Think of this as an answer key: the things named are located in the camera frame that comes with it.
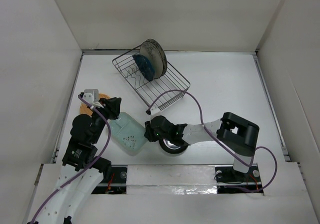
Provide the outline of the light green rectangular tray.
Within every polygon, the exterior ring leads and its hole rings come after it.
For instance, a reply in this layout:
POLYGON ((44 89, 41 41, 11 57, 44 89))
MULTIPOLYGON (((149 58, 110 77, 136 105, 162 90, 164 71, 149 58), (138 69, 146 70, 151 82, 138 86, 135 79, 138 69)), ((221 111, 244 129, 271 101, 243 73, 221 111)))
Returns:
POLYGON ((136 155, 147 142, 145 128, 126 112, 120 112, 115 120, 108 120, 111 138, 125 152, 136 155))

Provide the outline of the black round glossy plate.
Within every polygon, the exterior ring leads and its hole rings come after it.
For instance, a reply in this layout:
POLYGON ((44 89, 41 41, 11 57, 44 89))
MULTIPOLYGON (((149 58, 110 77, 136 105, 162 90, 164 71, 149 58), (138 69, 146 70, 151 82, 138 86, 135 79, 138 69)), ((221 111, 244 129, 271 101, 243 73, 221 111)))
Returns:
POLYGON ((166 153, 171 155, 180 155, 188 148, 188 146, 177 146, 166 139, 159 140, 159 144, 166 153))

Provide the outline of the dark blue leaf-shaped dish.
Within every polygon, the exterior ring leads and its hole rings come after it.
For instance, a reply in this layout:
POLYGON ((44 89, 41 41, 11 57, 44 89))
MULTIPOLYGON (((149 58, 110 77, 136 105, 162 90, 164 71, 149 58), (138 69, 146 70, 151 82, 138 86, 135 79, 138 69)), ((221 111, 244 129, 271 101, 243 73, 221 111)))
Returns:
POLYGON ((155 78, 155 70, 151 62, 141 54, 135 54, 132 57, 140 72, 142 73, 143 77, 147 81, 153 81, 153 79, 155 78))

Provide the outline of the cream plate with tree pattern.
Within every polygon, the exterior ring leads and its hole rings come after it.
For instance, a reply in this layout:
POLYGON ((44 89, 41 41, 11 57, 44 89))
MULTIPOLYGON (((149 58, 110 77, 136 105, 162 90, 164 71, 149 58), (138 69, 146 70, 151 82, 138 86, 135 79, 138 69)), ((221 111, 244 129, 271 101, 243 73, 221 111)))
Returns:
POLYGON ((157 41, 154 39, 147 39, 141 44, 139 53, 150 61, 155 70, 154 79, 159 79, 164 76, 168 67, 168 62, 163 48, 157 41))

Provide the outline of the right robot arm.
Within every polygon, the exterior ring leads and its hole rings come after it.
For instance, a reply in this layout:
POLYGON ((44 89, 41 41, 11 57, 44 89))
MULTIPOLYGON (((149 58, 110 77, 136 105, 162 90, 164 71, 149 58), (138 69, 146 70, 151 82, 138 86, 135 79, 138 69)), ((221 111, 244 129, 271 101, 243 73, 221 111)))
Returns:
POLYGON ((215 141, 234 157, 232 177, 242 181, 249 175, 260 128, 247 119, 225 112, 215 121, 192 125, 173 124, 158 115, 144 125, 148 141, 159 142, 165 152, 173 155, 184 152, 190 145, 215 141))

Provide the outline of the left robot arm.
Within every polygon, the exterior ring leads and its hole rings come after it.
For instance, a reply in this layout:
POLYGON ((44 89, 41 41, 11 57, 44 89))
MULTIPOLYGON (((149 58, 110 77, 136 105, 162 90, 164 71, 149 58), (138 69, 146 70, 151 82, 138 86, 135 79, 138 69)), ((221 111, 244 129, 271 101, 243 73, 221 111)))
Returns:
POLYGON ((80 114, 72 122, 71 138, 62 159, 54 191, 38 208, 32 224, 72 224, 85 201, 100 182, 113 178, 111 161, 102 158, 95 144, 109 120, 120 114, 121 98, 90 98, 81 93, 79 100, 92 111, 80 114))

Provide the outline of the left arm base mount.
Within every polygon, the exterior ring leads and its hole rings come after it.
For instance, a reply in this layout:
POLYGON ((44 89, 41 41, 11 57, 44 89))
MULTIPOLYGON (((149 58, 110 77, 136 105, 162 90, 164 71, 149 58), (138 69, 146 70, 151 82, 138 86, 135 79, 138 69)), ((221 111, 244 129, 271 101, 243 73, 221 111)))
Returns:
POLYGON ((92 191, 93 195, 122 195, 127 193, 127 166, 112 166, 108 180, 100 182, 92 191))

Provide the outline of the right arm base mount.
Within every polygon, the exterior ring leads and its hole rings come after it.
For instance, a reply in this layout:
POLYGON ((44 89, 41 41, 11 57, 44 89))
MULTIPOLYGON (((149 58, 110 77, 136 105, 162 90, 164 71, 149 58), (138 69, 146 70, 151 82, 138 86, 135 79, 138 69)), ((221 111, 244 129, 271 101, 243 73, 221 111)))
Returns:
POLYGON ((215 166, 215 177, 218 194, 245 193, 243 190, 231 188, 233 186, 252 190, 262 187, 260 172, 257 165, 249 168, 247 173, 235 171, 232 166, 215 166))

